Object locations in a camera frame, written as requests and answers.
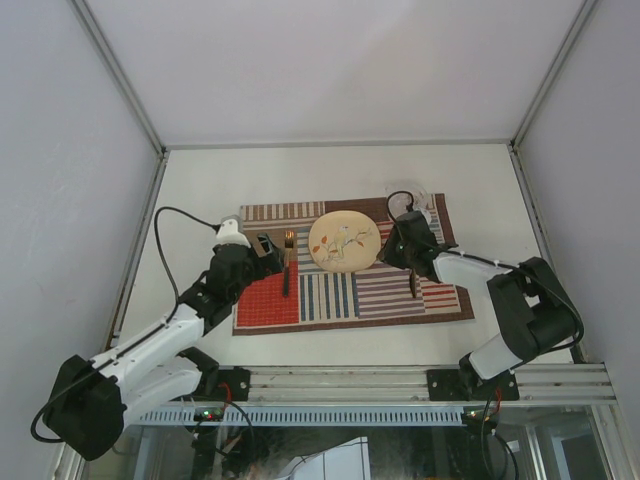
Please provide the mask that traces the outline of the brown wooden knife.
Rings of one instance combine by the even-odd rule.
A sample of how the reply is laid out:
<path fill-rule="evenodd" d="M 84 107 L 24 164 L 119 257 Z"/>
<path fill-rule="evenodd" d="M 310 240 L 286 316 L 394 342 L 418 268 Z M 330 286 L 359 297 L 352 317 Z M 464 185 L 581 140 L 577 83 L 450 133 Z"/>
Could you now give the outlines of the brown wooden knife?
<path fill-rule="evenodd" d="M 410 288 L 411 295 L 414 299 L 418 297 L 418 286 L 419 286 L 418 277 L 416 276 L 416 273 L 413 270 L 411 270 L 409 273 L 409 288 Z"/>

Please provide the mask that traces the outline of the clear glass cup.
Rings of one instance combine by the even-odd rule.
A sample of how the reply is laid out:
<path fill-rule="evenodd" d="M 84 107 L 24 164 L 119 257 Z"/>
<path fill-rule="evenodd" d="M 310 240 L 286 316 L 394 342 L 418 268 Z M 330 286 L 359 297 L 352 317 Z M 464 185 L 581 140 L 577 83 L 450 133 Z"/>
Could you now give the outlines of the clear glass cup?
<path fill-rule="evenodd" d="M 385 195 L 388 198 L 388 209 L 394 218 L 408 211 L 420 211 L 425 220 L 430 223 L 432 214 L 430 208 L 432 197 L 424 187 L 412 180 L 395 180 L 386 184 Z"/>

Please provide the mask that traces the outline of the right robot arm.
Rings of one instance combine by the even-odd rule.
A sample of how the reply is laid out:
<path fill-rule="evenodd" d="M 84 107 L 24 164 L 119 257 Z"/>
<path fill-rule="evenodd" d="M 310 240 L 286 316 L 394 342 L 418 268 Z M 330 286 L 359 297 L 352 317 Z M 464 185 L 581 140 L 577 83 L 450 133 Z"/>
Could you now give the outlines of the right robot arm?
<path fill-rule="evenodd" d="M 419 211 L 391 220 L 379 261 L 480 294 L 493 307 L 499 333 L 460 359 L 452 385 L 456 396 L 483 398 L 512 370 L 581 342 L 583 321 L 544 259 L 532 257 L 513 266 L 465 253 L 457 244 L 437 242 Z"/>

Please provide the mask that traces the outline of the round wooden plate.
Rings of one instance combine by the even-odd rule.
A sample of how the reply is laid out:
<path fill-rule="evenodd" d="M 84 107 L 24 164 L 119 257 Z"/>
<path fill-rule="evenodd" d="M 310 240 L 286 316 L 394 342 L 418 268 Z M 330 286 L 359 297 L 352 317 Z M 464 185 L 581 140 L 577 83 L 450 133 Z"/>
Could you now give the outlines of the round wooden plate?
<path fill-rule="evenodd" d="M 331 273 L 368 269 L 381 248 L 381 234 L 367 215 L 340 210 L 326 213 L 311 226 L 308 248 L 314 264 Z"/>

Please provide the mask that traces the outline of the patchwork striped placemat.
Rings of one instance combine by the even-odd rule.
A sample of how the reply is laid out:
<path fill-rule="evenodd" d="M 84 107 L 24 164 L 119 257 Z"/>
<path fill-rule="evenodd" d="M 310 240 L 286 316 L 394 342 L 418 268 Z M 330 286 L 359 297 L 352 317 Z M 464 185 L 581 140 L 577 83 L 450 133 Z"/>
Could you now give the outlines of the patchwork striped placemat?
<path fill-rule="evenodd" d="M 244 205 L 240 217 L 246 236 L 267 233 L 278 247 L 285 232 L 295 234 L 290 260 L 290 289 L 283 274 L 250 286 L 239 301 L 232 332 L 236 336 L 314 330 L 433 324 L 471 320 L 469 293 L 462 287 L 418 277 L 418 297 L 409 288 L 409 272 L 376 261 L 366 270 L 331 273 L 316 266 L 308 234 L 322 215 L 352 210 L 369 216 L 386 240 L 393 226 L 383 197 L 302 203 Z"/>

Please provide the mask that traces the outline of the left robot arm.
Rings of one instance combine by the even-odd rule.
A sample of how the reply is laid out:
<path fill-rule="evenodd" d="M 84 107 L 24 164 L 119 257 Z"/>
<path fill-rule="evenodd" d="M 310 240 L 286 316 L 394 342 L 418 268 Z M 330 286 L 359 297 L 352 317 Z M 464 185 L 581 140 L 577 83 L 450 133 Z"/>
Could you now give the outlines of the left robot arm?
<path fill-rule="evenodd" d="M 214 396 L 217 364 L 196 349 L 197 341 L 232 313 L 248 286 L 284 268 L 284 251 L 266 234 L 258 240 L 262 255 L 242 234 L 220 242 L 209 268 L 179 295 L 173 311 L 89 360 L 68 358 L 41 413 L 57 440 L 92 461 L 158 406 L 189 394 Z"/>

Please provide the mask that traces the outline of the dark handled fork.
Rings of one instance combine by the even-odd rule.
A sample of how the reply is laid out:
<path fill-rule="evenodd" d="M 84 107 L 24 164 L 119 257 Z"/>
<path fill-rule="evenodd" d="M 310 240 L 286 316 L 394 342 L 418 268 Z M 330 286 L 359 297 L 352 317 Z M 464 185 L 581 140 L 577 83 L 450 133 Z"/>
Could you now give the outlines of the dark handled fork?
<path fill-rule="evenodd" d="M 290 289 L 290 260 L 294 248 L 295 234 L 292 230 L 285 232 L 285 253 L 284 253 L 284 269 L 283 269 L 283 290 L 282 294 L 285 298 L 289 296 Z"/>

